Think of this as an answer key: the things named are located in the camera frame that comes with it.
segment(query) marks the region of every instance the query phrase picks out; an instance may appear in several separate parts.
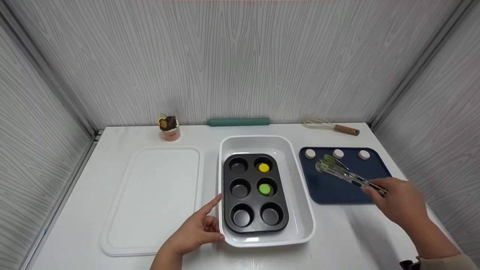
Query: yellow disc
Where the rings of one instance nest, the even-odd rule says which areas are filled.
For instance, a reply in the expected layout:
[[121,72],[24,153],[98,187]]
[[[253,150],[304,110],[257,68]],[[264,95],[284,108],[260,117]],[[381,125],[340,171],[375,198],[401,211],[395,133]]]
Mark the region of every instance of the yellow disc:
[[258,165],[258,170],[261,172],[268,172],[270,167],[265,163],[260,163],[260,165]]

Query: white table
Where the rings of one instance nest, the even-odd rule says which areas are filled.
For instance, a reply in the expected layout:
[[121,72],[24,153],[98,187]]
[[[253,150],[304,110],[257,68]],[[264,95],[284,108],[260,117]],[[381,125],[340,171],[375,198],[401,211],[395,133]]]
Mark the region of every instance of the white table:
[[[34,270],[147,270],[153,256],[109,257],[99,237],[111,202],[131,156],[149,146],[185,146],[203,151],[202,202],[215,196],[220,142],[231,135],[280,135],[296,153],[304,146],[370,147],[378,152],[394,177],[405,179],[375,135],[364,123],[358,137],[331,130],[312,130],[300,124],[250,127],[182,126],[173,143],[159,138],[158,127],[107,128],[68,198],[44,245],[30,264]],[[407,235],[374,205],[318,205],[312,201],[317,223],[311,241],[271,248],[232,248],[223,243],[204,245],[184,258],[184,269],[400,269],[399,261],[414,260],[415,248]],[[445,232],[435,216],[433,221]]]

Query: green disc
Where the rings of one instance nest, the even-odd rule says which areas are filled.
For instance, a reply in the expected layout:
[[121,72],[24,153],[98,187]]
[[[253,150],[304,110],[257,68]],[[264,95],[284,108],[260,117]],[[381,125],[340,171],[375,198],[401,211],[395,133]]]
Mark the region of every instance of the green disc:
[[263,194],[263,195],[268,195],[270,194],[270,185],[268,184],[261,184],[259,187],[258,187],[258,191]]

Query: tongs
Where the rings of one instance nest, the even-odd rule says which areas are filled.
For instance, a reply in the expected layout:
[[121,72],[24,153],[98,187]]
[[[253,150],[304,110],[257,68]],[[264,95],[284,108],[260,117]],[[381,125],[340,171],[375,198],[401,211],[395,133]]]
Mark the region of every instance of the tongs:
[[387,195],[388,191],[370,183],[370,181],[358,176],[353,173],[349,168],[347,168],[342,162],[336,158],[325,154],[323,160],[317,160],[315,168],[319,172],[327,173],[329,175],[335,176],[337,178],[343,179],[349,183],[354,184],[357,187],[371,187],[376,190],[382,197]]

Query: human hand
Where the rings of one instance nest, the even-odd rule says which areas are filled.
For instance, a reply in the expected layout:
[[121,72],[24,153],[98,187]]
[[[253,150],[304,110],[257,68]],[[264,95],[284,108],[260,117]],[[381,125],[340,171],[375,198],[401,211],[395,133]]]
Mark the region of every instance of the human hand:
[[165,241],[163,247],[171,248],[175,253],[184,255],[196,250],[203,244],[223,241],[225,237],[219,232],[218,219],[214,216],[208,216],[221,199],[222,195],[218,194],[213,200],[193,213]]
[[372,198],[386,217],[404,230],[430,222],[425,201],[411,182],[393,177],[373,179],[370,182],[387,189],[387,195],[382,197],[370,187],[364,188],[363,191]]

